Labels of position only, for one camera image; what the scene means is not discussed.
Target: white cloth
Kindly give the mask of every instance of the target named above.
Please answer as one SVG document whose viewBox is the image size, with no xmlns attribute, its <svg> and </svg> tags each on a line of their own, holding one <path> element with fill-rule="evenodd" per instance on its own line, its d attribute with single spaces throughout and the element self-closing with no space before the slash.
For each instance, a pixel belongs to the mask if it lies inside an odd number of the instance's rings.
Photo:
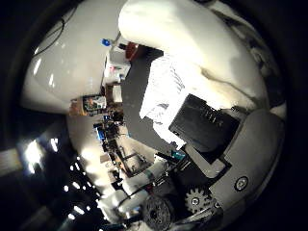
<svg viewBox="0 0 308 231">
<path fill-rule="evenodd" d="M 232 86 L 206 78 L 199 66 L 165 54 L 151 64 L 140 117 L 151 118 L 156 133 L 168 143 L 175 142 L 177 149 L 185 142 L 168 127 L 188 94 L 205 100 L 216 110 L 233 106 L 255 108 L 251 99 Z"/>
</svg>

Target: cable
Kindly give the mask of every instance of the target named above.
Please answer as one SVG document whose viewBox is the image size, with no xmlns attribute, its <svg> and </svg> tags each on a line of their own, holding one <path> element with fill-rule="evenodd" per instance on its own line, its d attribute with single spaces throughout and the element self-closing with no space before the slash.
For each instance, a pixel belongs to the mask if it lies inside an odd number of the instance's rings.
<svg viewBox="0 0 308 231">
<path fill-rule="evenodd" d="M 66 24 L 66 23 L 70 20 L 70 18 L 75 14 L 76 10 L 77 10 L 77 7 L 75 7 L 75 8 L 73 9 L 72 13 L 70 14 L 70 16 L 69 16 L 69 18 L 67 19 L 67 21 L 64 22 L 64 24 Z M 49 35 L 47 35 L 46 38 L 51 37 L 53 34 L 55 34 L 55 33 L 56 33 L 57 31 L 59 31 L 61 28 L 62 28 L 62 26 L 58 27 L 58 28 L 57 28 L 56 30 L 54 30 L 52 33 L 50 33 Z"/>
<path fill-rule="evenodd" d="M 62 18 L 61 18 L 61 22 L 62 22 L 62 28 L 61 28 L 61 31 L 59 32 L 59 34 L 57 35 L 57 37 L 55 39 L 53 39 L 53 41 L 48 46 L 46 46 L 44 49 L 42 49 L 37 54 L 35 54 L 34 57 L 39 55 L 39 54 L 41 54 L 45 50 L 47 50 L 49 47 L 51 47 L 59 39 L 59 37 L 61 36 L 62 32 L 64 31 L 64 25 L 65 25 L 65 22 L 64 22 L 64 20 Z"/>
<path fill-rule="evenodd" d="M 75 14 L 76 10 L 77 10 L 77 7 L 74 8 L 74 10 L 72 11 L 71 15 L 70 15 L 69 18 L 67 19 L 67 21 L 64 21 L 63 18 L 60 19 L 60 21 L 62 22 L 61 27 L 58 27 L 58 28 L 57 28 L 56 30 L 54 30 L 52 33 L 50 33 L 49 35 L 47 35 L 47 36 L 45 37 L 45 39 L 48 39 L 49 37 L 51 37 L 52 35 L 54 35 L 57 31 L 61 30 L 61 31 L 59 32 L 59 34 L 56 36 L 55 39 L 52 40 L 52 42 L 51 42 L 48 46 L 46 46 L 44 49 L 38 51 L 38 53 L 35 54 L 33 57 L 35 57 L 35 56 L 41 54 L 42 52 L 44 52 L 45 50 L 47 50 L 49 47 L 51 47 L 51 46 L 59 39 L 59 37 L 61 36 L 62 32 L 64 31 L 64 26 L 65 26 L 65 24 L 66 24 L 66 23 L 70 20 L 70 18 Z"/>
<path fill-rule="evenodd" d="M 136 229 L 134 231 L 139 231 L 141 228 L 141 221 L 138 221 L 138 227 L 136 227 Z"/>
</svg>

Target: blue bottle cap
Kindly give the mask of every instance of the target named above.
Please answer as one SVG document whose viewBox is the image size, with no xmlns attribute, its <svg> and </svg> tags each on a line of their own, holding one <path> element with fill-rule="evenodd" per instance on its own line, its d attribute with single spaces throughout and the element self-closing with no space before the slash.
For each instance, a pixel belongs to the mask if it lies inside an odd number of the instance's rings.
<svg viewBox="0 0 308 231">
<path fill-rule="evenodd" d="M 105 39 L 105 38 L 102 39 L 102 44 L 105 45 L 105 46 L 111 45 L 110 41 L 108 39 Z"/>
</svg>

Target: screw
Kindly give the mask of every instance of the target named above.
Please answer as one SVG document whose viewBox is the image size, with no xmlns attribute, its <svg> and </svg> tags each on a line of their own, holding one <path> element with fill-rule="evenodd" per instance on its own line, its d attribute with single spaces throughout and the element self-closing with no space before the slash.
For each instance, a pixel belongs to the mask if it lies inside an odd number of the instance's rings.
<svg viewBox="0 0 308 231">
<path fill-rule="evenodd" d="M 195 198 L 192 200 L 192 204 L 193 204 L 193 205 L 199 204 L 199 199 L 195 197 Z"/>
<path fill-rule="evenodd" d="M 240 177 L 235 183 L 235 189 L 237 191 L 243 191 L 248 184 L 248 178 L 246 176 Z"/>
<path fill-rule="evenodd" d="M 216 202 L 214 206 L 215 206 L 215 208 L 219 208 L 220 207 L 218 202 Z"/>
</svg>

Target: metal gear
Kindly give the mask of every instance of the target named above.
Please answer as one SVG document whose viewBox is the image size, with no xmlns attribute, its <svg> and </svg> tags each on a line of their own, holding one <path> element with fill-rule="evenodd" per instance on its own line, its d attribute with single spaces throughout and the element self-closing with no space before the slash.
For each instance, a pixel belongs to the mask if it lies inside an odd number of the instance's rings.
<svg viewBox="0 0 308 231">
<path fill-rule="evenodd" d="M 185 205 L 192 213 L 197 213 L 206 208 L 211 202 L 211 198 L 199 188 L 186 193 Z"/>
</svg>

